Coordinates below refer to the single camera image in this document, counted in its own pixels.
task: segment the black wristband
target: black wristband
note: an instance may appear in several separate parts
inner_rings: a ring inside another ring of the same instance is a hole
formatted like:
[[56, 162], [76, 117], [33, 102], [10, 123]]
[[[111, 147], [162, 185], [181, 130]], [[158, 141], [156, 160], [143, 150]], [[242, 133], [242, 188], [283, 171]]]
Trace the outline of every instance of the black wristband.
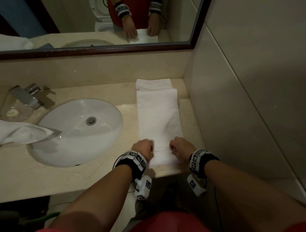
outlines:
[[127, 151], [120, 157], [114, 166], [117, 167], [122, 164], [126, 164], [131, 168], [133, 182], [135, 179], [141, 179], [146, 169], [147, 161], [139, 152]]
[[162, 0], [152, 0], [150, 5], [150, 13], [162, 14]]
[[124, 4], [122, 1], [116, 3], [114, 5], [115, 11], [117, 13], [117, 15], [119, 16], [119, 18], [123, 18], [125, 15], [129, 14], [130, 16], [132, 16], [130, 8]]
[[203, 179], [207, 178], [204, 172], [204, 167], [205, 164], [207, 164], [207, 162], [211, 160], [219, 160], [219, 159], [207, 150], [204, 149], [196, 150], [189, 157], [189, 169], [194, 174], [196, 174], [198, 178], [203, 178]]

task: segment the red shirt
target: red shirt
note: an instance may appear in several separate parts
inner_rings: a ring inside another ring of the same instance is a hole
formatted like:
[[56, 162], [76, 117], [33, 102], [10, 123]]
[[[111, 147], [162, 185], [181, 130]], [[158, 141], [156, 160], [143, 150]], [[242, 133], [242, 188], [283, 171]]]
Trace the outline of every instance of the red shirt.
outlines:
[[[150, 217], [129, 232], [209, 232], [201, 222], [191, 214], [182, 212], [161, 212]], [[305, 232], [306, 222], [293, 225], [284, 232]], [[64, 232], [58, 229], [42, 229], [37, 232]]]
[[[136, 29], [148, 28], [149, 21], [149, 7], [151, 0], [122, 0], [126, 4], [132, 13], [132, 19], [134, 21]], [[113, 23], [116, 26], [123, 27], [122, 20], [117, 15], [115, 8], [110, 0], [107, 0], [108, 11]]]

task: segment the countertop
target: countertop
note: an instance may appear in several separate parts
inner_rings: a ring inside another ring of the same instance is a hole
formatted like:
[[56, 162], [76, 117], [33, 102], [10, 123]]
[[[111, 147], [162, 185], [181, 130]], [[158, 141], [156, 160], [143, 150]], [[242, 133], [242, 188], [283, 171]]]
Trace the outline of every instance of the countertop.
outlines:
[[[177, 89], [178, 108], [184, 137], [196, 147], [204, 142], [183, 79], [172, 79]], [[0, 202], [54, 195], [89, 188], [112, 170], [115, 160], [139, 140], [135, 82], [59, 88], [41, 93], [44, 101], [55, 103], [40, 108], [26, 121], [37, 123], [51, 109], [75, 99], [99, 99], [115, 105], [123, 115], [123, 130], [114, 145], [98, 159], [69, 168], [45, 166], [35, 161], [27, 145], [6, 144], [0, 147]], [[153, 178], [188, 171], [187, 164], [147, 169]]]
[[[77, 32], [77, 33], [57, 33], [48, 34], [31, 38], [30, 41], [34, 44], [34, 49], [39, 48], [47, 43], [54, 48], [67, 47], [69, 44], [75, 42], [89, 42], [89, 41], [105, 41], [110, 45], [125, 45], [130, 42], [125, 38], [124, 32]], [[171, 42], [168, 31], [160, 30], [158, 35], [159, 43]]]

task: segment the dark wooden mirror frame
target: dark wooden mirror frame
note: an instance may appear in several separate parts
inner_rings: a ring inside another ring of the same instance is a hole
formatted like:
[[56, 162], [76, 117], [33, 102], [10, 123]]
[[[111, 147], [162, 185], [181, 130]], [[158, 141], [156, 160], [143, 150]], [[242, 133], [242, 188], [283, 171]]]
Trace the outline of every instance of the dark wooden mirror frame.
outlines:
[[101, 47], [79, 47], [79, 48], [56, 48], [55, 50], [22, 50], [22, 51], [2, 51], [0, 60], [35, 59], [64, 56], [84, 56], [84, 55], [104, 55], [132, 52], [152, 52], [152, 51], [174, 51], [194, 49], [199, 38], [211, 0], [203, 0], [200, 4], [196, 23], [193, 26], [192, 35], [189, 41], [157, 44], [138, 45], [112, 45]]

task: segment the hand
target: hand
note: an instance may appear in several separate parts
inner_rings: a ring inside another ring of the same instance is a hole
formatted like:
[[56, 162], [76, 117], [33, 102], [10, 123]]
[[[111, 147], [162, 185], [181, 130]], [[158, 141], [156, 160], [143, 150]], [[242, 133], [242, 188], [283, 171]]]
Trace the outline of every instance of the hand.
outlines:
[[149, 36], [156, 36], [159, 32], [159, 14], [152, 13], [149, 19], [147, 34]]
[[186, 163], [189, 163], [190, 155], [196, 150], [196, 147], [182, 137], [175, 137], [174, 140], [170, 141], [170, 149], [179, 159]]
[[138, 34], [132, 17], [128, 14], [123, 16], [122, 23], [126, 38], [135, 39]]
[[154, 156], [153, 154], [154, 146], [153, 146], [153, 141], [151, 140], [147, 139], [139, 140], [137, 143], [133, 144], [131, 150], [142, 154], [143, 157], [147, 160], [147, 162], [149, 162]]

